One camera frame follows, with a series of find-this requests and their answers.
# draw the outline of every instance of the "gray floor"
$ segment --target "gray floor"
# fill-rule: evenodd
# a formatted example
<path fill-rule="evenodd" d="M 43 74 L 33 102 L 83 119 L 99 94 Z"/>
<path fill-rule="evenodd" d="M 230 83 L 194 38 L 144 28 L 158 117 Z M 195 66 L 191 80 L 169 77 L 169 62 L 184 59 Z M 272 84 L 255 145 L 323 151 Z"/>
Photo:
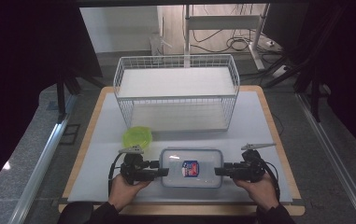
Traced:
<path fill-rule="evenodd" d="M 117 61 L 122 55 L 127 54 L 99 55 L 104 73 L 104 77 L 99 79 L 107 85 L 111 85 Z M 248 55 L 236 56 L 235 59 L 239 73 L 256 73 Z M 246 75 L 241 79 L 245 79 L 244 84 L 259 84 L 262 78 Z M 270 79 L 272 77 L 264 77 L 263 82 Z M 58 220 L 57 205 L 100 92 L 88 82 L 81 79 L 79 82 L 82 93 L 66 135 L 55 151 L 25 223 L 56 223 Z M 294 220 L 297 223 L 356 223 L 356 210 L 292 90 L 293 82 L 294 77 L 291 77 L 264 92 L 306 206 L 306 213 L 294 217 Z M 44 90 L 39 99 L 36 115 L 9 160 L 10 169 L 0 173 L 0 223 L 7 223 L 10 219 L 58 116 L 55 87 Z M 331 111 L 326 99 L 320 100 L 320 120 L 356 183 L 356 140 Z"/>

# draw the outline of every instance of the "wall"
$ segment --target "wall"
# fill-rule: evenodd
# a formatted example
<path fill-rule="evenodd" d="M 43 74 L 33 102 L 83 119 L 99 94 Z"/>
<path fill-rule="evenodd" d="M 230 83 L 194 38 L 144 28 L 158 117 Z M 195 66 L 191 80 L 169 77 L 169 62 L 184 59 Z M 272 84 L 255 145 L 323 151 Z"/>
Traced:
<path fill-rule="evenodd" d="M 150 50 L 159 33 L 157 7 L 85 7 L 81 15 L 96 53 Z"/>

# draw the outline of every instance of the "wire basket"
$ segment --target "wire basket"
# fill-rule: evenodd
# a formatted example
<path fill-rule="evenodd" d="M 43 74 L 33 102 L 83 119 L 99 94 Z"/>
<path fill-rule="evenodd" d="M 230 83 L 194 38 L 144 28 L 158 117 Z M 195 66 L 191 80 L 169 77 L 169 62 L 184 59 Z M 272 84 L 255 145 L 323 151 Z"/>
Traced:
<path fill-rule="evenodd" d="M 128 128 L 227 131 L 239 75 L 228 54 L 122 57 L 113 85 Z"/>

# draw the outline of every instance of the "metal frame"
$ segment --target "metal frame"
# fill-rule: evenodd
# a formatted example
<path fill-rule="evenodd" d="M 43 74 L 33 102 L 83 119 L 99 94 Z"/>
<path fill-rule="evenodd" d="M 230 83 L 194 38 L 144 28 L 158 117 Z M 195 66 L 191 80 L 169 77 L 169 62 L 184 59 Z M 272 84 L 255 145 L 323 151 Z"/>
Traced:
<path fill-rule="evenodd" d="M 64 119 L 61 120 L 61 123 L 57 123 L 52 130 L 50 138 L 44 147 L 40 158 L 38 159 L 37 165 L 32 172 L 25 189 L 23 190 L 20 200 L 18 201 L 14 212 L 8 221 L 8 224 L 23 223 L 23 221 L 26 219 L 37 191 L 43 181 L 44 175 L 49 168 L 55 149 L 58 146 L 59 141 L 61 140 L 61 137 L 64 133 L 64 128 L 70 119 L 70 113 L 73 110 L 73 106 L 76 103 L 76 100 L 76 95 L 71 95 L 69 97 L 66 104 L 66 114 Z"/>
<path fill-rule="evenodd" d="M 311 114 L 310 105 L 304 93 L 296 94 L 299 102 L 304 109 L 306 117 L 314 130 L 315 135 L 317 135 L 320 144 L 322 145 L 329 162 L 332 164 L 333 168 L 335 169 L 335 173 L 337 174 L 338 178 L 340 179 L 341 184 L 343 185 L 344 190 L 348 194 L 355 210 L 356 210 L 356 184 L 353 181 L 352 177 L 349 174 L 344 162 L 341 161 L 340 157 L 338 156 L 337 150 L 333 146 L 332 142 L 330 141 L 327 133 L 323 130 L 321 124 L 317 122 Z"/>
<path fill-rule="evenodd" d="M 248 43 L 248 48 L 258 71 L 264 71 L 262 58 L 259 56 L 257 46 L 265 23 L 270 4 L 265 4 L 260 16 L 190 16 L 190 7 L 186 5 L 185 15 L 185 45 L 184 55 L 190 55 L 190 30 L 220 30 L 220 29 L 256 29 L 253 42 Z"/>

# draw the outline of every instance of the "white tabletop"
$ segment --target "white tabletop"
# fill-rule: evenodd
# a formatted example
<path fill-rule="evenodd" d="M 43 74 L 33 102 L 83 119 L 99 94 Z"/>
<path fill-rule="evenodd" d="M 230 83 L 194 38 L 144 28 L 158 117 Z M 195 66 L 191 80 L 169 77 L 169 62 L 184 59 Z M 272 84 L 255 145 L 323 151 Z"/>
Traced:
<path fill-rule="evenodd" d="M 121 137 L 127 127 L 113 93 L 108 93 L 93 131 L 84 162 L 68 201 L 105 202 L 107 176 L 111 163 L 122 148 Z M 272 143 L 264 113 L 256 91 L 238 94 L 235 111 L 227 132 L 155 133 L 145 151 L 144 160 L 159 160 L 167 147 L 213 147 L 221 150 L 224 161 L 242 161 L 240 148 L 246 143 Z M 262 158 L 278 170 L 280 201 L 291 202 L 292 196 L 275 147 L 259 149 Z M 157 178 L 136 196 L 137 203 L 243 203 L 251 202 L 248 194 L 224 177 L 218 189 L 166 188 Z"/>

